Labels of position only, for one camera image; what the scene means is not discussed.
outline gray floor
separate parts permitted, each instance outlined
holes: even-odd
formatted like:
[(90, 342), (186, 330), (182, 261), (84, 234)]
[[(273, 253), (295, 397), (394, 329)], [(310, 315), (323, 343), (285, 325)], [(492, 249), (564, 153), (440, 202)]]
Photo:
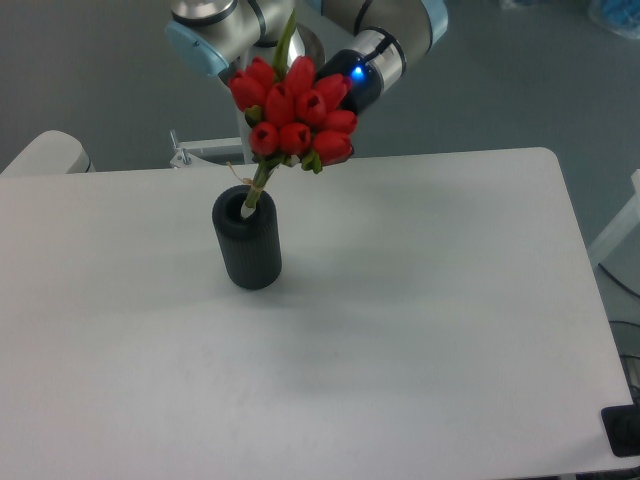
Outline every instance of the gray floor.
[[(511, 11), (446, 3), (448, 33), (361, 118), (358, 156), (547, 147), (590, 243), (640, 168), (640, 41), (595, 26), (585, 0)], [(236, 136), (231, 100), (167, 46), (168, 4), (4, 0), (0, 170), (51, 129), (78, 138), (102, 171), (166, 167), (171, 128), (183, 140)], [(299, 4), (329, 53), (348, 40)], [(607, 261), (636, 290), (639, 246), (636, 231)], [(640, 303), (597, 278), (610, 317), (640, 321)]]

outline tulip bouquet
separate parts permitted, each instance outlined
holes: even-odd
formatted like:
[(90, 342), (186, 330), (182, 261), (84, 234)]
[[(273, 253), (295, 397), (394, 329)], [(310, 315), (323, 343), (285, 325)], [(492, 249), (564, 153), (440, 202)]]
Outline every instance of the tulip bouquet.
[(349, 135), (358, 118), (339, 109), (351, 79), (336, 74), (316, 81), (313, 61), (306, 56), (298, 57), (287, 71), (295, 26), (294, 12), (271, 65), (256, 57), (229, 80), (235, 104), (251, 127), (249, 145), (258, 164), (242, 207), (245, 219), (255, 211), (260, 193), (280, 165), (299, 163), (302, 170), (317, 174), (353, 154)]

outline light blue cap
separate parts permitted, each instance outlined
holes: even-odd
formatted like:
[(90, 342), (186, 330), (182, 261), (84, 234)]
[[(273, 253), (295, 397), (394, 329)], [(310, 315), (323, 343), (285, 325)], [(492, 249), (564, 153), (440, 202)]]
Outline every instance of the light blue cap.
[(164, 34), (176, 53), (200, 75), (213, 77), (229, 62), (204, 38), (178, 22), (169, 22)]
[(449, 26), (449, 12), (443, 0), (422, 0), (431, 20), (431, 46), (440, 40)]

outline table surface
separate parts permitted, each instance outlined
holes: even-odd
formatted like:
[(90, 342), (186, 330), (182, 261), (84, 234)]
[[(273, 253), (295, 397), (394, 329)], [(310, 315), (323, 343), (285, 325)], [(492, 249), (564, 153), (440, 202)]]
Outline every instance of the table surface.
[[(252, 167), (240, 167), (250, 175)], [(0, 470), (497, 479), (635, 467), (555, 156), (354, 159), (270, 182), (281, 277), (233, 285), (224, 167), (0, 179)]]

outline tulip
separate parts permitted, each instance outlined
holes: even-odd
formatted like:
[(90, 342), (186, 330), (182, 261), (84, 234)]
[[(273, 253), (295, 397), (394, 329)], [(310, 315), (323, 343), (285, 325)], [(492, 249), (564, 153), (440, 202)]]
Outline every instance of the tulip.
[(336, 132), (353, 133), (358, 125), (358, 117), (349, 110), (334, 110), (327, 113), (320, 128)]
[(304, 92), (311, 90), (316, 77), (316, 67), (309, 57), (298, 57), (294, 60), (284, 84), (291, 90), (294, 97), (298, 98)]
[(229, 89), (236, 106), (244, 112), (254, 105), (264, 106), (267, 91), (255, 78), (250, 77), (246, 72), (238, 71), (229, 80)]
[(295, 120), (295, 98), (283, 83), (276, 83), (265, 100), (264, 115), (269, 123), (282, 128)]
[(289, 123), (280, 129), (280, 149), (287, 155), (301, 155), (311, 145), (311, 130), (303, 123)]
[(256, 155), (271, 155), (279, 143), (278, 129), (268, 122), (260, 122), (249, 134), (249, 145)]
[(296, 100), (296, 117), (312, 127), (319, 126), (327, 116), (324, 98), (315, 90), (303, 93)]
[(255, 57), (251, 65), (247, 67), (247, 75), (257, 80), (264, 91), (268, 92), (273, 86), (276, 72), (262, 57)]
[(353, 154), (351, 139), (344, 132), (325, 130), (316, 135), (312, 142), (323, 166), (341, 163)]
[(333, 112), (351, 89), (351, 79), (336, 73), (318, 80), (313, 89), (324, 98), (327, 112)]

